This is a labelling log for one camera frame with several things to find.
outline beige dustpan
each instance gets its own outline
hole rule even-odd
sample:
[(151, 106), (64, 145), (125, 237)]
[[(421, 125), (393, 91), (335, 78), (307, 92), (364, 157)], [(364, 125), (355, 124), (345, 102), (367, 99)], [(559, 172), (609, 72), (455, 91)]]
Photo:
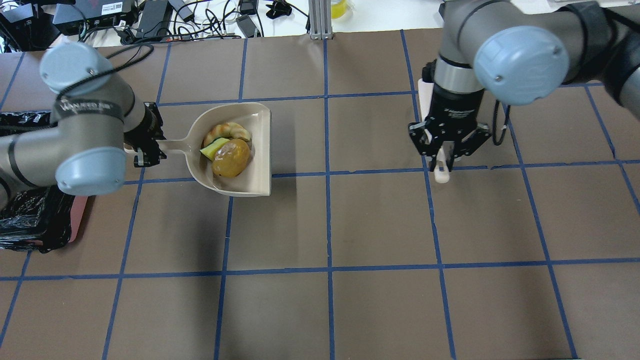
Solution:
[[(237, 122), (252, 134), (251, 158), (246, 169), (233, 178), (213, 175), (211, 162), (200, 154), (205, 135), (217, 124)], [(189, 172), (202, 186), (223, 195), (254, 197), (271, 195), (271, 112), (257, 102), (223, 105), (207, 110), (182, 140), (158, 140), (168, 156), (182, 153)]]

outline light blue joint cap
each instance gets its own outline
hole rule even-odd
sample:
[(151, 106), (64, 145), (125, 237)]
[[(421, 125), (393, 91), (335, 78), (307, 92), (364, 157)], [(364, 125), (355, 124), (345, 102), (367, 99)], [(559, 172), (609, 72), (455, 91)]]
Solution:
[(78, 196), (104, 195), (124, 185), (127, 156), (117, 147), (96, 147), (66, 159), (56, 170), (58, 188)]
[[(58, 94), (69, 85), (111, 69), (111, 62), (98, 50), (82, 42), (72, 42), (56, 46), (44, 54), (40, 62), (40, 77), (51, 91)], [(97, 90), (110, 77), (107, 75), (90, 81), (73, 89), (68, 95), (78, 96)]]
[(569, 70), (569, 55), (553, 33), (516, 26), (494, 34), (476, 53), (478, 81), (508, 105), (526, 105), (551, 94)]

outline metal post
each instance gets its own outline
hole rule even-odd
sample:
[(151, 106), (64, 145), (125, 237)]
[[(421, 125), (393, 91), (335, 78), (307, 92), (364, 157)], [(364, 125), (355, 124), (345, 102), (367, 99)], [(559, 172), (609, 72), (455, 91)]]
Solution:
[(309, 0), (309, 24), (312, 40), (333, 38), (330, 0)]

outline white label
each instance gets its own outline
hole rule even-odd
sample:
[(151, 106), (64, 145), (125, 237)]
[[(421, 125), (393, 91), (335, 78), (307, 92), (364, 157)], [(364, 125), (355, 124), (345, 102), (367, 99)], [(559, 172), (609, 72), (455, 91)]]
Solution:
[(122, 11), (122, 2), (102, 5), (102, 14), (119, 13)]

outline brown toy fruit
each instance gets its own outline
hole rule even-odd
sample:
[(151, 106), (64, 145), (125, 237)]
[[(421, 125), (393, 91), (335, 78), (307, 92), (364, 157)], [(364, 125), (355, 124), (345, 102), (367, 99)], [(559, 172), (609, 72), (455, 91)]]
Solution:
[(223, 177), (236, 177), (249, 162), (251, 149), (244, 140), (233, 139), (220, 148), (213, 157), (213, 174)]

